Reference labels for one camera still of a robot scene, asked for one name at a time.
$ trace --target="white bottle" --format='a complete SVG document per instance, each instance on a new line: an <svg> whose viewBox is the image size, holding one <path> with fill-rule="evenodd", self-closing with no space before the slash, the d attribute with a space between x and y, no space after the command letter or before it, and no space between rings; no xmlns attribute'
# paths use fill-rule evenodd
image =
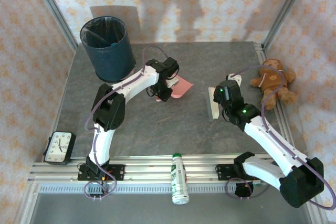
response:
<svg viewBox="0 0 336 224"><path fill-rule="evenodd" d="M187 175L182 161L182 155L175 153L172 164L172 192L173 203L183 205L189 202L187 191Z"/></svg>

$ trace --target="blue trash can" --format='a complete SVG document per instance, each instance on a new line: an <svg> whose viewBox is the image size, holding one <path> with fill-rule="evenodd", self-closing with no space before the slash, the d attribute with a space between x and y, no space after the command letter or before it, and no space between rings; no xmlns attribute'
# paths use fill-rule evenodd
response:
<svg viewBox="0 0 336 224"><path fill-rule="evenodd" d="M104 16L88 21L80 30L80 40L99 79L119 82L135 67L125 23Z"/></svg>

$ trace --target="brown teddy bear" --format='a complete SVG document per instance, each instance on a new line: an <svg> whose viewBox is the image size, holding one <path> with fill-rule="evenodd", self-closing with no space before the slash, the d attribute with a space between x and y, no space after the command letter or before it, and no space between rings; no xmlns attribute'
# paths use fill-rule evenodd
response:
<svg viewBox="0 0 336 224"><path fill-rule="evenodd" d="M268 99L265 104L265 109L274 109L276 105L276 99L280 99L286 105L295 104L298 101L298 96L295 93L289 91L287 88L287 85L295 80L295 72L288 71L285 73L281 62L276 59L268 59L263 63L263 65L271 66L281 71L286 80L285 85L283 85L283 87L278 90L278 92L276 92ZM262 92L264 93L264 97L261 101L261 103L263 103L265 98L268 97L276 88L281 85L282 79L278 73L269 68L260 68L260 76L260 78L252 79L250 84L253 87L261 88Z"/></svg>

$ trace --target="floral wallpaper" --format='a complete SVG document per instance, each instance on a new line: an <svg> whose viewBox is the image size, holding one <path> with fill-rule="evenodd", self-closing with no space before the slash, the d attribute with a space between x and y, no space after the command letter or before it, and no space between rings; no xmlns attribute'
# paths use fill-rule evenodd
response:
<svg viewBox="0 0 336 224"><path fill-rule="evenodd" d="M336 190L336 0L296 0L267 57L281 59L297 73L291 89L300 98L287 113L294 141L324 163ZM331 206L327 189L321 194ZM336 222L336 211L327 211Z"/></svg>
<svg viewBox="0 0 336 224"><path fill-rule="evenodd" d="M0 0L0 216L13 223L73 51L43 0Z"/></svg>
<svg viewBox="0 0 336 224"><path fill-rule="evenodd" d="M93 17L121 18L132 42L263 42L285 0L56 0L73 34Z"/></svg>

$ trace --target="analog clock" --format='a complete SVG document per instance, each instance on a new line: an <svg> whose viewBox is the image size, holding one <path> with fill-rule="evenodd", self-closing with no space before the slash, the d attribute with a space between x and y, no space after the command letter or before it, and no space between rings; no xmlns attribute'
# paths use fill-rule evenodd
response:
<svg viewBox="0 0 336 224"><path fill-rule="evenodd" d="M52 165L66 165L75 143L76 136L71 132L53 132L49 144L44 152L44 161Z"/></svg>

